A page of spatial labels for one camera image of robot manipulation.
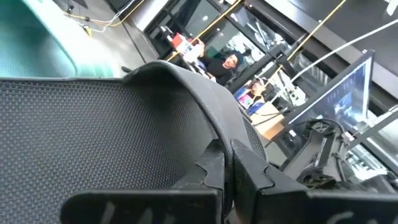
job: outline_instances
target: wooden desk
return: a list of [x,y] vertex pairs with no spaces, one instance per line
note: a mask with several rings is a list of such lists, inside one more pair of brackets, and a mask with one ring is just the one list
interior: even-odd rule
[[[270,119],[273,116],[279,113],[278,109],[272,105],[272,103],[267,102],[264,106],[262,106],[259,110],[256,111],[256,114],[250,116],[253,124],[258,124],[266,119]],[[273,114],[269,116],[262,116],[260,114]],[[284,129],[284,126],[281,122],[284,120],[283,115],[278,115],[275,118],[270,119],[269,121],[262,123],[256,126],[256,129],[262,134],[266,139],[271,140],[276,134],[281,132]]]

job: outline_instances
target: monitor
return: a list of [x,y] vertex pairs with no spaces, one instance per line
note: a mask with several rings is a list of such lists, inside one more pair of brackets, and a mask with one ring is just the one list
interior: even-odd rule
[[373,58],[374,51],[367,51],[298,110],[289,114],[285,122],[294,125],[328,118],[339,122],[347,131],[364,121],[368,111]]

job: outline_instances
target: red object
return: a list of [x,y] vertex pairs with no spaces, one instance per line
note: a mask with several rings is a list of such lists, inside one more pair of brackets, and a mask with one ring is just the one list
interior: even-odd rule
[[181,42],[182,42],[181,35],[177,33],[172,40],[172,45],[173,47],[177,48],[181,44]]

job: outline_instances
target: man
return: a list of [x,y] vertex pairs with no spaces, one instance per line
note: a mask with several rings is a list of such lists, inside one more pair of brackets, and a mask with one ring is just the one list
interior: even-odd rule
[[225,86],[229,79],[231,79],[233,70],[243,62],[244,56],[238,52],[234,51],[225,60],[218,58],[209,58],[204,56],[205,48],[203,43],[199,43],[203,46],[203,51],[198,58],[204,66],[207,75],[212,79],[215,78],[216,82],[220,85]]

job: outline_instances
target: person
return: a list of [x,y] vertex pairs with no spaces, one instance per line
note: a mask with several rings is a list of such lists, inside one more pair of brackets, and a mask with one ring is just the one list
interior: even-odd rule
[[265,99],[262,93],[266,90],[266,78],[255,78],[249,82],[248,85],[240,88],[234,97],[239,101],[239,104],[246,109],[246,113],[253,115],[260,107],[265,104]]
[[198,59],[203,63],[207,75],[210,79],[215,79],[218,84],[225,86],[228,80],[232,78],[233,70],[243,62],[244,56],[238,51],[233,51],[225,60],[209,58],[205,56],[203,42],[199,42],[198,44],[202,46],[202,51]]

